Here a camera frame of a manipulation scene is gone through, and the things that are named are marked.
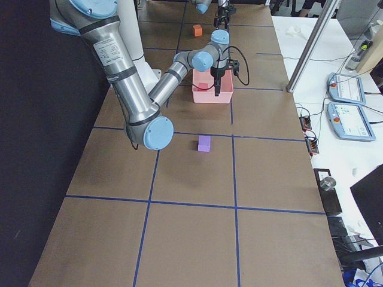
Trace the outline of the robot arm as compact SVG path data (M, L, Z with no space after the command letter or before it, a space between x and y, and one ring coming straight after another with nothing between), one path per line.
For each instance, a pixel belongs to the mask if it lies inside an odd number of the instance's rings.
M200 14L205 14L211 5L211 0L194 0L190 1L192 5L196 7L196 10ZM213 25L216 29L224 27L225 30L229 30L230 18L236 13L236 8L229 0L217 1L217 12L214 16Z
M98 58L120 102L125 131L133 148L165 148L174 126L161 106L192 70L210 71L215 92L229 68L229 32L216 29L207 45L180 52L158 77L145 62L133 1L50 1L54 30L79 36Z

